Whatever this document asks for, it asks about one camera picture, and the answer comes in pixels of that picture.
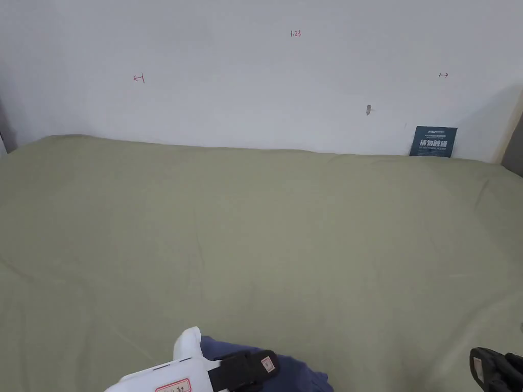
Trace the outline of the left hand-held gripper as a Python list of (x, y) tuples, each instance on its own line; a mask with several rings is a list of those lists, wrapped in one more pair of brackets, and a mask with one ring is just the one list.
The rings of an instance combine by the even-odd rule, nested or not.
[[(240, 351), (211, 361), (201, 350), (198, 327), (184, 330), (173, 347), (173, 361), (122, 377), (106, 391), (262, 391), (279, 374), (274, 351)], [(209, 372), (220, 367), (225, 388), (215, 389)]]

